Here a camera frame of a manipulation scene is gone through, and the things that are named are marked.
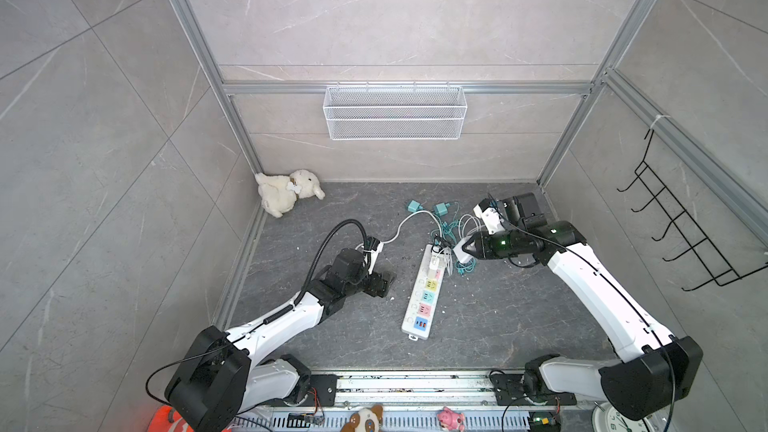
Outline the white black-cabled plug adapter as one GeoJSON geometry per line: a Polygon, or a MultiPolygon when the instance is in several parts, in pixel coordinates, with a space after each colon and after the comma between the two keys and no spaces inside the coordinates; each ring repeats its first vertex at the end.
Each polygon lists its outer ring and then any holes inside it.
{"type": "Polygon", "coordinates": [[[450,244],[444,242],[440,237],[437,237],[430,246],[430,253],[429,270],[434,273],[434,276],[436,278],[451,276],[453,270],[453,254],[450,244]]]}

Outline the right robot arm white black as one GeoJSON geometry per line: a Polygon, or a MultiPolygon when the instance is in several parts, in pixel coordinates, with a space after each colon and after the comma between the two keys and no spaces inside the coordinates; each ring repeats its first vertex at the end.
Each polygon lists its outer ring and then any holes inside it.
{"type": "Polygon", "coordinates": [[[557,354],[528,362],[522,391],[533,403],[570,393],[609,403],[642,421],[672,412],[690,393],[703,359],[691,337],[676,337],[647,312],[600,262],[587,239],[567,221],[550,222],[534,194],[491,197],[473,209],[482,223],[454,252],[460,261],[513,261],[529,256],[559,277],[601,326],[614,361],[567,359],[557,354]]]}

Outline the white charger with cable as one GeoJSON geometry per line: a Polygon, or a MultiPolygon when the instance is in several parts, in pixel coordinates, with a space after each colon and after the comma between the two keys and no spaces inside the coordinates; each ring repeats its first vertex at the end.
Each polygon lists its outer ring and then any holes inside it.
{"type": "Polygon", "coordinates": [[[471,235],[482,227],[479,219],[470,214],[464,214],[458,219],[457,225],[457,243],[453,247],[453,254],[462,266],[470,264],[474,258],[463,250],[471,235]]]}

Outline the white power strip colourful sockets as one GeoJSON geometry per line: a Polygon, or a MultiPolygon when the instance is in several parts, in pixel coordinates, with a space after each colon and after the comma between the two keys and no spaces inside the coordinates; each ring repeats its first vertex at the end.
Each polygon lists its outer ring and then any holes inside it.
{"type": "Polygon", "coordinates": [[[429,270],[431,258],[427,245],[414,282],[413,290],[401,324],[401,331],[412,341],[429,338],[437,312],[437,302],[444,277],[436,278],[429,270]]]}

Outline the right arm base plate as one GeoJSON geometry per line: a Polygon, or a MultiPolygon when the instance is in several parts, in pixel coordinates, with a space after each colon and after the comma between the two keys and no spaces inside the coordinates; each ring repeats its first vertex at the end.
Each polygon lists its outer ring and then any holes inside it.
{"type": "Polygon", "coordinates": [[[574,394],[553,392],[531,371],[508,373],[493,369],[488,379],[500,406],[575,406],[574,394]]]}

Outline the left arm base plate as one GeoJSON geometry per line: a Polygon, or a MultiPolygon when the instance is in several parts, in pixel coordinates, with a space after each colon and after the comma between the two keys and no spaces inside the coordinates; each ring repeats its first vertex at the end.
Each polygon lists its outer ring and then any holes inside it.
{"type": "Polygon", "coordinates": [[[315,401],[318,401],[318,407],[333,407],[337,395],[338,380],[339,376],[335,374],[311,375],[301,406],[314,408],[315,401]]]}

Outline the teal charger adapter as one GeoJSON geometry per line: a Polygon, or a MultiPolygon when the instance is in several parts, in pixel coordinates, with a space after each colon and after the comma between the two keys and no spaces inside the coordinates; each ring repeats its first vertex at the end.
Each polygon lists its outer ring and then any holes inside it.
{"type": "Polygon", "coordinates": [[[407,210],[409,213],[417,213],[423,210],[423,206],[420,202],[411,200],[407,205],[407,210]]]}
{"type": "Polygon", "coordinates": [[[440,202],[434,205],[433,212],[437,217],[444,217],[448,214],[449,203],[440,202]]]}

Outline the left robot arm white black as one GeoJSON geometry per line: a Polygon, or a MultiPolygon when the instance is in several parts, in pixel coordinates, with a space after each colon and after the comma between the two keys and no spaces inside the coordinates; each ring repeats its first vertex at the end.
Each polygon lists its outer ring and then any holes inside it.
{"type": "Polygon", "coordinates": [[[340,311],[358,293],[383,298],[394,276],[378,272],[383,250],[364,234],[359,248],[344,248],[320,268],[314,256],[297,294],[263,316],[226,331],[211,325],[194,339],[185,356],[169,363],[174,374],[154,401],[178,413],[194,431],[223,431],[238,416],[273,400],[302,400],[310,370],[292,355],[271,354],[304,331],[340,311]]]}

